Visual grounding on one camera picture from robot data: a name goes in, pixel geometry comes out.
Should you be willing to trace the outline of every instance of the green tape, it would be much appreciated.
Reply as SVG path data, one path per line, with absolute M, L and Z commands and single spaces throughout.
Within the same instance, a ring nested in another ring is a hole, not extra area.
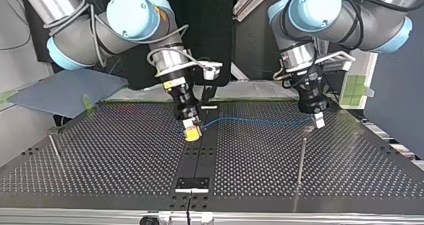
M 84 94 L 83 103 L 86 110 L 91 110 L 96 107 L 95 104 L 91 103 L 90 97 L 87 94 Z
M 364 75 L 349 75 L 346 81 L 344 96 L 341 99 L 341 105 L 359 106 L 362 96 L 365 95 L 365 80 Z
M 18 90 L 10 90 L 4 93 L 0 93 L 0 104 L 7 102 L 7 100 L 16 93 L 18 93 Z

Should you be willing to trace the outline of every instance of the white wall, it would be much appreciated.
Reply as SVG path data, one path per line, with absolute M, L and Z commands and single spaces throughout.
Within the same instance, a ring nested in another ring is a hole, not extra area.
M 25 17 L 15 0 L 8 1 Z M 0 0 L 0 49 L 25 42 L 28 33 L 28 26 L 5 0 Z M 0 94 L 25 87 L 51 74 L 49 64 L 37 62 L 32 41 L 22 48 L 0 51 Z M 0 166 L 40 141 L 52 126 L 50 114 L 8 103 L 0 104 Z

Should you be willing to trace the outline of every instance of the gray panel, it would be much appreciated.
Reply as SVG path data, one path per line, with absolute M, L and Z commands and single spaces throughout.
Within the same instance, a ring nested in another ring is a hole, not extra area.
M 371 84 L 375 97 L 368 99 L 365 115 L 424 158 L 424 96 L 421 83 L 424 75 L 424 10 L 415 11 L 410 17 L 415 29 L 408 43 L 398 52 L 382 54 L 378 58 Z
M 86 110 L 85 95 L 90 98 L 91 104 L 95 104 L 126 84 L 126 79 L 88 69 L 62 71 L 19 91 L 9 102 L 75 118 Z

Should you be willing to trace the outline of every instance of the sticker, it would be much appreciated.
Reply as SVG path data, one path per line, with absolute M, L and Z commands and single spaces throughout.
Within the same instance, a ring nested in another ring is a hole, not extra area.
M 162 8 L 155 6 L 156 11 L 158 11 L 161 18 L 166 21 L 168 19 L 168 16 L 166 15 L 166 12 L 162 10 Z
M 185 84 L 185 78 L 184 77 L 180 77 L 171 81 L 167 81 L 163 83 L 163 87 L 165 88 L 165 90 L 179 86 L 179 85 L 183 85 Z

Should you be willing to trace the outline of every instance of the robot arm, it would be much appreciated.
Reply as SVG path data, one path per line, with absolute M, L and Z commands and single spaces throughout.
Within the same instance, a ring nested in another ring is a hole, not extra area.
M 299 92 L 299 110 L 314 114 L 321 121 L 318 128 L 324 126 L 322 112 L 328 108 L 328 98 L 321 92 L 322 69 L 314 38 L 352 50 L 394 52 L 409 38 L 408 8 L 417 1 L 363 0 L 354 5 L 351 0 L 281 0 L 269 8 L 282 66 L 290 75 L 283 87 Z
M 47 47 L 52 59 L 64 69 L 94 66 L 104 58 L 139 44 L 152 50 L 148 61 L 156 67 L 164 89 L 175 102 L 174 114 L 182 120 L 187 141 L 198 140 L 198 101 L 193 94 L 190 68 L 199 65 L 207 80 L 219 74 L 218 63 L 199 62 L 184 48 L 175 14 L 167 0 L 111 0 L 107 11 L 94 14 L 85 0 L 29 0 L 51 29 Z M 90 9 L 91 15 L 83 15 Z

